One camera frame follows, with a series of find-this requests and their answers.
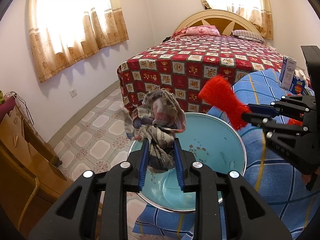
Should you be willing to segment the pink pillow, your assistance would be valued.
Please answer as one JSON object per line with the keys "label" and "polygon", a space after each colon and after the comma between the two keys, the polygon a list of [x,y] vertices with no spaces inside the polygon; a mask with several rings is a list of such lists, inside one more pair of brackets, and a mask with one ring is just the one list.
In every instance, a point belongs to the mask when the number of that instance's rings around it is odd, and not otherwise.
{"label": "pink pillow", "polygon": [[201,25],[196,27],[189,27],[186,30],[185,34],[188,36],[220,36],[218,29],[214,25]]}

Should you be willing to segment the left window curtain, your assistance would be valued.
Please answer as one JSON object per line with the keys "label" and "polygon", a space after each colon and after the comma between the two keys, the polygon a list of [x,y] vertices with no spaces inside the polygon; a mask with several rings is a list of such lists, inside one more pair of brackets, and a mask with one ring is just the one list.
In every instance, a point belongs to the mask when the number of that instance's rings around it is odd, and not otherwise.
{"label": "left window curtain", "polygon": [[28,9],[40,82],[129,39],[120,0],[29,0]]}

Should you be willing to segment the blue plaid tablecloth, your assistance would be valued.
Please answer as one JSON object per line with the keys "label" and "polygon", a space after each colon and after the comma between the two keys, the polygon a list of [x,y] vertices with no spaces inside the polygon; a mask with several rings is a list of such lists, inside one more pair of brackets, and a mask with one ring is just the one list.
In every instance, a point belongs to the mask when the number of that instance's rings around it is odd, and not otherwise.
{"label": "blue plaid tablecloth", "polygon": [[[288,94],[279,87],[278,78],[272,69],[252,72],[233,86],[233,92],[242,103],[268,105]],[[238,133],[247,153],[245,179],[297,239],[319,207],[319,191],[308,191],[302,174],[266,147],[261,129],[248,124]],[[132,232],[140,239],[192,239],[194,220],[193,213],[169,213],[147,205]]]}

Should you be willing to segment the bed with red patterned cover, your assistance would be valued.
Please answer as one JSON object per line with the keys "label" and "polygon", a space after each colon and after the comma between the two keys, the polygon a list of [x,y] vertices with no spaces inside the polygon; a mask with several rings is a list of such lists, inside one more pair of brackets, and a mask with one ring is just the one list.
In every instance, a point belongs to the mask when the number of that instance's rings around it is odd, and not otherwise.
{"label": "bed with red patterned cover", "polygon": [[123,104],[133,111],[145,95],[166,89],[186,112],[206,113],[199,98],[206,82],[217,75],[231,85],[245,75],[273,69],[283,56],[266,45],[234,36],[182,36],[160,43],[123,62],[117,69]]}

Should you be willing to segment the striped pillow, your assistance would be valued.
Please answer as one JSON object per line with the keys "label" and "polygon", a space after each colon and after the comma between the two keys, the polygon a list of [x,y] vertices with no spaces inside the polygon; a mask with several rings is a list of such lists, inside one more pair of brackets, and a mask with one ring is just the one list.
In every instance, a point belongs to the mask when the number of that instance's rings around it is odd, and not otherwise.
{"label": "striped pillow", "polygon": [[264,38],[257,33],[247,31],[247,30],[233,30],[232,35],[236,36],[242,40],[254,41],[258,43],[265,43]]}

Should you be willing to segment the white wall socket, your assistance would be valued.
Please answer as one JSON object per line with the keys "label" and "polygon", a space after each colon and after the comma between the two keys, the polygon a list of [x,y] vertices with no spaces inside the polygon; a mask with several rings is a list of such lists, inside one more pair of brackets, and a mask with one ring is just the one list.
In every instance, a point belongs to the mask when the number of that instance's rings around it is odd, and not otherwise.
{"label": "white wall socket", "polygon": [[70,95],[71,95],[72,98],[74,98],[75,96],[77,96],[77,91],[76,91],[76,89],[70,90],[69,93],[70,93]]}

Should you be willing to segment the blue milk carton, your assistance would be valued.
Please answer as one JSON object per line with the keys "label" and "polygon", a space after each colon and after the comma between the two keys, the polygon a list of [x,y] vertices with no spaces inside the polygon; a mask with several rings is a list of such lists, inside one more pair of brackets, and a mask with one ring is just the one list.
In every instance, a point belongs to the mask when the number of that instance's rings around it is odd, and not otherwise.
{"label": "blue milk carton", "polygon": [[292,94],[303,94],[303,90],[307,84],[308,80],[304,72],[296,69],[293,75],[290,92]]}

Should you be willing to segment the beige wooden headboard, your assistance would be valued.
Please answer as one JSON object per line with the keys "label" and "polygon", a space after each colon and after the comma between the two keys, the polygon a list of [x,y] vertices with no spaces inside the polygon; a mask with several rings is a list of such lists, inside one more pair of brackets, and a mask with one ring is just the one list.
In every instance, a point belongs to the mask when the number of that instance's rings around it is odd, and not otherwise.
{"label": "beige wooden headboard", "polygon": [[225,10],[203,10],[186,18],[174,32],[185,27],[214,25],[221,35],[231,35],[233,30],[247,30],[259,34],[258,29],[245,18]]}

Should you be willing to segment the wooden cabinet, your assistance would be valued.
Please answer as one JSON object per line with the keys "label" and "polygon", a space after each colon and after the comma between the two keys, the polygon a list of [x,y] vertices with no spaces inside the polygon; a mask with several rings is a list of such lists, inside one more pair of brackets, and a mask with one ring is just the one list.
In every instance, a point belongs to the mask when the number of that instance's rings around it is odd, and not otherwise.
{"label": "wooden cabinet", "polygon": [[29,232],[72,184],[61,160],[15,106],[1,122],[1,207],[15,229]]}

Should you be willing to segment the white tall carton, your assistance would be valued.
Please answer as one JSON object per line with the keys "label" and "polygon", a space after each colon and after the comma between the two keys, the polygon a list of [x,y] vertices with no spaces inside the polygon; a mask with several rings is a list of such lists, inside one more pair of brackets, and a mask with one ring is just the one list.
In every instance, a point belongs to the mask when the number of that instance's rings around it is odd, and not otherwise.
{"label": "white tall carton", "polygon": [[288,57],[283,57],[283,62],[281,66],[281,72],[279,76],[279,85],[282,89],[289,90],[295,74],[297,62]]}

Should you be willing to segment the red knitted cloth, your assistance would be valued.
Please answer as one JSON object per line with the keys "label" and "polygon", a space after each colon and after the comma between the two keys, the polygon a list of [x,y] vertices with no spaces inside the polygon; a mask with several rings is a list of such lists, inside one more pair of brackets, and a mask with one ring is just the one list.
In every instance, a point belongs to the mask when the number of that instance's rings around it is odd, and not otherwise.
{"label": "red knitted cloth", "polygon": [[247,125],[241,116],[251,111],[247,105],[238,100],[230,83],[223,76],[217,75],[207,81],[199,92],[199,98],[225,112],[235,130]]}

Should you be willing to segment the plaid rag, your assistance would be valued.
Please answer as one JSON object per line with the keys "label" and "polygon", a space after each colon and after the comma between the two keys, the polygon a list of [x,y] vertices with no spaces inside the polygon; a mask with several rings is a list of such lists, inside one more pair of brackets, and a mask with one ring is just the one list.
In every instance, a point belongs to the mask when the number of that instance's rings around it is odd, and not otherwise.
{"label": "plaid rag", "polygon": [[121,109],[124,128],[130,140],[149,141],[147,168],[164,173],[175,167],[173,145],[177,133],[185,131],[185,112],[176,96],[161,89],[144,96],[142,105],[129,112]]}

